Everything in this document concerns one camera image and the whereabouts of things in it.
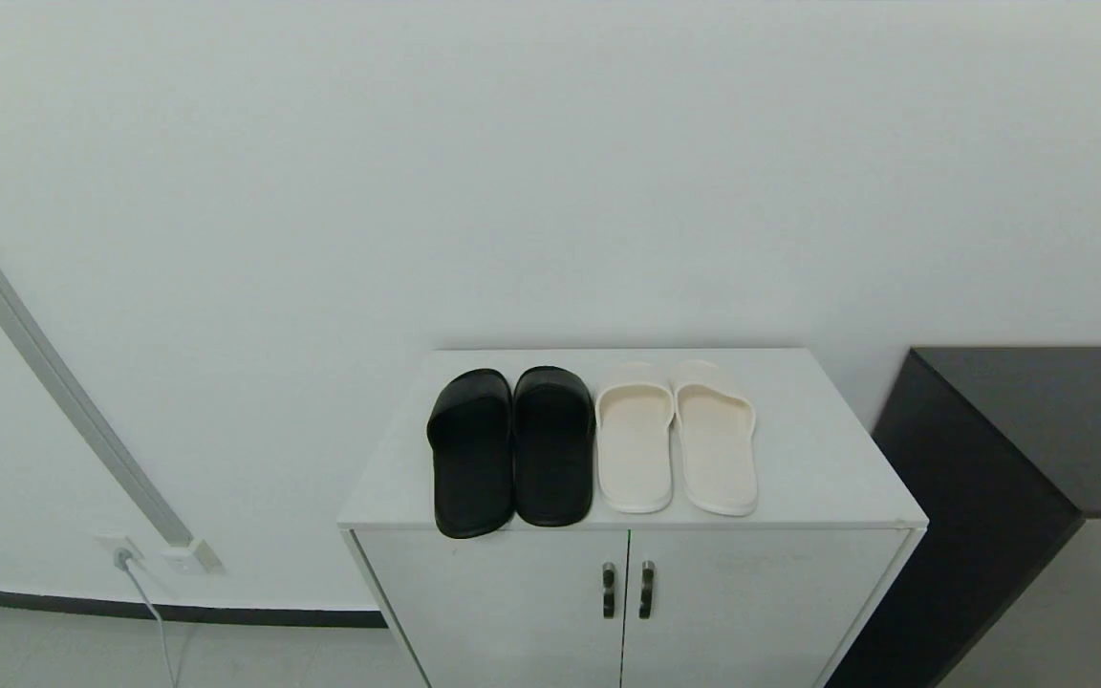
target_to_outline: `cabinet top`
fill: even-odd
[[[1078,510],[1101,517],[1101,347],[913,352]]]
[[[580,375],[596,394],[598,381],[620,362],[647,361],[668,378],[672,367],[685,359],[721,365],[755,405],[755,513],[723,517],[691,504],[683,489],[682,449],[677,428],[673,428],[674,495],[668,506],[654,514],[619,513],[609,509],[595,482],[589,516],[569,527],[918,527],[927,523],[898,474],[805,349],[433,352],[395,411],[337,522],[342,527],[436,527],[432,448],[425,425],[440,389],[461,372],[492,367],[515,383],[528,367],[559,365]],[[505,526],[508,531],[533,527],[519,515]]]

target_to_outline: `black slipper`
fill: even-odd
[[[498,371],[447,383],[432,408],[427,440],[436,474],[436,527],[476,537],[512,518],[512,394]]]
[[[533,525],[568,525],[593,504],[593,401],[575,373],[525,371],[512,401],[516,511]]]

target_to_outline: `cabinet handle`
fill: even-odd
[[[614,619],[614,565],[602,565],[602,619]]]
[[[652,615],[652,579],[655,576],[655,567],[652,561],[643,563],[643,571],[640,575],[640,619],[647,619]]]

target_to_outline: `white slipper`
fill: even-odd
[[[598,484],[618,512],[646,514],[673,496],[669,423],[674,395],[651,364],[611,371],[595,395],[598,406]]]
[[[671,380],[686,495],[712,513],[751,514],[759,500],[751,450],[755,408],[724,371],[707,361],[680,362]]]

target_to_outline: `shoe cabinet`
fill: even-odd
[[[424,427],[448,380],[562,365],[593,387],[624,361],[668,373],[687,359],[721,365],[755,406],[755,512],[691,504],[673,430],[673,496],[656,513],[595,495],[567,527],[437,531]],[[338,520],[433,688],[822,685],[927,526],[805,349],[434,352]]]

